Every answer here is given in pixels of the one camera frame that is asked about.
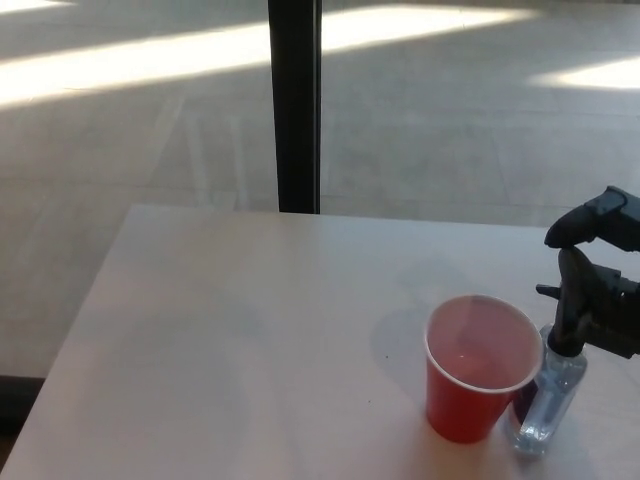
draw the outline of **gray tile floor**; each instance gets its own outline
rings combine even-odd
[[[640,7],[325,11],[323,213],[549,225],[640,193]],[[266,17],[0,4],[0,374],[46,375],[132,203],[276,208]]]

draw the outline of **red cup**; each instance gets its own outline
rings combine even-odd
[[[542,339],[531,320],[496,298],[452,298],[425,329],[427,418],[456,443],[486,438],[542,363]]]

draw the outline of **white cup rim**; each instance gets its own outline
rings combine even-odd
[[[462,300],[468,300],[468,299],[474,299],[474,298],[476,298],[476,299],[481,298],[483,300],[487,300],[487,301],[490,301],[492,303],[499,304],[500,306],[506,307],[509,310],[513,311],[516,314],[515,316],[520,318],[520,319],[522,319],[523,321],[525,321],[527,323],[527,325],[529,326],[529,328],[535,333],[533,338],[537,338],[538,339],[538,344],[539,344],[538,358],[536,359],[533,367],[531,368],[531,371],[529,372],[529,374],[522,381],[520,381],[519,383],[517,383],[517,384],[515,384],[515,385],[513,385],[511,387],[505,387],[505,388],[482,388],[482,387],[476,387],[474,385],[469,385],[468,383],[465,383],[465,382],[463,382],[461,380],[458,380],[453,375],[448,373],[444,368],[442,368],[442,366],[440,366],[440,364],[436,361],[436,359],[433,358],[433,354],[431,353],[431,350],[429,349],[429,342],[428,342],[427,336],[429,334],[429,326],[431,325],[431,320],[435,316],[436,312],[438,310],[440,310],[441,308],[444,308],[445,306],[450,305],[451,303],[456,303],[456,302],[460,302]],[[453,383],[461,386],[462,388],[465,388],[467,390],[473,390],[473,391],[478,392],[478,393],[499,395],[499,394],[511,393],[511,392],[516,391],[516,390],[520,390],[522,387],[524,387],[529,382],[531,382],[531,380],[533,380],[533,378],[537,375],[538,371],[540,370],[540,367],[542,366],[542,360],[543,360],[543,358],[542,358],[543,357],[542,338],[540,337],[538,329],[533,324],[533,322],[531,321],[529,316],[526,313],[524,313],[522,310],[520,310],[519,308],[517,308],[514,305],[512,305],[511,303],[509,303],[509,302],[507,302],[505,300],[502,300],[501,298],[498,298],[498,297],[492,297],[490,295],[481,295],[481,294],[459,295],[459,296],[452,297],[452,298],[450,298],[448,300],[445,300],[444,302],[440,303],[436,307],[436,309],[433,312],[431,312],[431,315],[429,316],[427,324],[424,327],[423,340],[424,340],[424,347],[425,347],[425,350],[427,352],[427,356],[429,357],[429,360],[431,361],[431,363],[436,367],[436,369],[443,376],[448,378]]]

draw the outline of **clear bottle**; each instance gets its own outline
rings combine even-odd
[[[543,327],[540,335],[545,346],[542,368],[509,405],[505,422],[516,451],[532,456],[546,451],[587,370],[582,345],[550,341],[553,324]]]

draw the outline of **white table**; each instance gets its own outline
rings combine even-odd
[[[589,348],[549,455],[424,420],[421,330],[480,292],[542,325],[544,230],[135,207],[2,480],[615,479],[640,475],[640,371]],[[604,244],[594,261],[640,278]]]

